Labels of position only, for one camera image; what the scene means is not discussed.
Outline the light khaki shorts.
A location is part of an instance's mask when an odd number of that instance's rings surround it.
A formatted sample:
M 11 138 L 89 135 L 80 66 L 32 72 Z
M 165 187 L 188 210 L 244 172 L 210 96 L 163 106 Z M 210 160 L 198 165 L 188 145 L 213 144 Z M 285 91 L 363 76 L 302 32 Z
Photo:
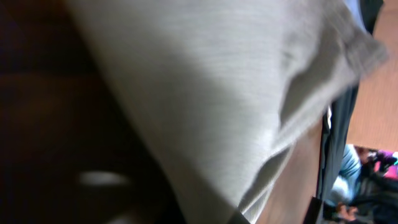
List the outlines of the light khaki shorts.
M 343 1 L 67 6 L 187 223 L 255 223 L 291 146 L 387 57 Z

